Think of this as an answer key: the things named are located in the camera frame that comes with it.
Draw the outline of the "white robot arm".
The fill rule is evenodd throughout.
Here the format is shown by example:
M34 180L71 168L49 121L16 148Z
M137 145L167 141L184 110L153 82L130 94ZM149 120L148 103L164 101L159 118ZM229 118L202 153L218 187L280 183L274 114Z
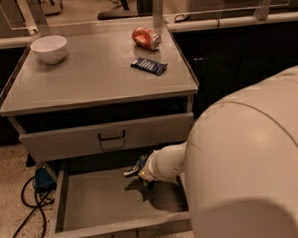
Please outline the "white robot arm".
M298 65L220 99L139 175L179 173L194 238L298 238Z

